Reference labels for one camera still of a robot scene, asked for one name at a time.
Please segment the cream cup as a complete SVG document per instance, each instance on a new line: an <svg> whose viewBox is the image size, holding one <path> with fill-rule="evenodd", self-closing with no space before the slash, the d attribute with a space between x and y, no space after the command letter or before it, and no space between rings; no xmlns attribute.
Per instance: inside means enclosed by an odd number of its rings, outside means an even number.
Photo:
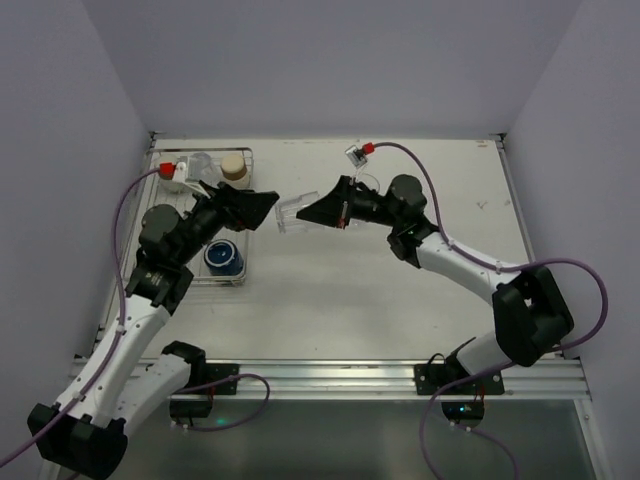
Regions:
<svg viewBox="0 0 640 480"><path fill-rule="evenodd" d="M183 192L183 185L178 182L169 181L169 180L160 180L159 185L168 194L178 195Z"/></svg>
<svg viewBox="0 0 640 480"><path fill-rule="evenodd" d="M243 190L250 186L250 174L244 157L230 154L220 161L220 170L224 181L232 187Z"/></svg>

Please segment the blue ceramic mug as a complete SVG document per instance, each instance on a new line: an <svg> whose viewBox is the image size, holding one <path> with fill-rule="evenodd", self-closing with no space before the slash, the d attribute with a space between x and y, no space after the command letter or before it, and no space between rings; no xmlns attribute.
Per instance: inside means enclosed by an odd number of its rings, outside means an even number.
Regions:
<svg viewBox="0 0 640 480"><path fill-rule="evenodd" d="M244 269L244 259L238 247L227 239L208 244L203 260L212 276L236 276Z"/></svg>

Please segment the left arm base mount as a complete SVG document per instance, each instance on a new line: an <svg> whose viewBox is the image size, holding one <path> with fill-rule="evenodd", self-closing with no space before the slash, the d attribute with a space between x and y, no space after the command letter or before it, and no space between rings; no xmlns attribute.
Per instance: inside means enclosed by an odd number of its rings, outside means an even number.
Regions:
<svg viewBox="0 0 640 480"><path fill-rule="evenodd" d="M192 369L186 388L201 386L214 381L223 380L239 373L239 365L233 363L209 364L202 363ZM208 417L213 410L214 396L235 395L237 380L221 384L217 387L200 389L190 393L190 399L174 400L169 403L169 415L172 420L179 423L194 425L195 419Z"/></svg>

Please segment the aluminium right side rail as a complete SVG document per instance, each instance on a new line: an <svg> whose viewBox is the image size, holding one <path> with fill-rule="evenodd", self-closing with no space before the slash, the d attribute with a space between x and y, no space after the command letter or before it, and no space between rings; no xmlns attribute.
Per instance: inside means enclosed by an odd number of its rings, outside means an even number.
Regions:
<svg viewBox="0 0 640 480"><path fill-rule="evenodd" d="M534 261L536 257L535 257L535 253L531 243L531 238L528 232L526 221L523 216L521 202L518 197L516 185L514 183L513 175L511 172L511 168L510 168L510 164L507 156L507 150L506 150L507 133L506 132L494 133L494 134L491 134L490 137L496 146L496 150L501 162L502 170L503 170L507 187L509 190L510 200L515 211L521 239L526 252L526 260L528 263L530 263Z"/></svg>

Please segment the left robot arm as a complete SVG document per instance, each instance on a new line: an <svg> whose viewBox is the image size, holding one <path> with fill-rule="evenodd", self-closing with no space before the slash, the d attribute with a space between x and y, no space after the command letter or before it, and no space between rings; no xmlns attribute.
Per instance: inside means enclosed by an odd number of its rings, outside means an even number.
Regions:
<svg viewBox="0 0 640 480"><path fill-rule="evenodd" d="M129 438L174 393L210 391L206 355L173 342L137 383L129 378L150 341L168 323L194 275L189 262L222 229L256 230L279 196L202 184L190 211L169 204L147 210L136 263L118 287L120 307L75 380L50 406L38 404L28 427L41 456L90 479L106 479L122 461Z"/></svg>

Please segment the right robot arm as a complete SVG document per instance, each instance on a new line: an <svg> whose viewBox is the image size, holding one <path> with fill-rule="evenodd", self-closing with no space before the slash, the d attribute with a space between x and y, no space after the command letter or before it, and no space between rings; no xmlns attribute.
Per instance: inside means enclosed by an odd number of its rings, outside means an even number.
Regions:
<svg viewBox="0 0 640 480"><path fill-rule="evenodd" d="M427 199L419 180L402 174L379 194L342 176L324 197L301 208L298 219L346 228L351 220L390 227L391 251L415 268L439 274L491 306L494 328L430 364L427 381L441 387L491 367L513 363L530 367L574 328L574 321L551 271L544 266L500 267L486 257L475 263L447 244L425 215Z"/></svg>

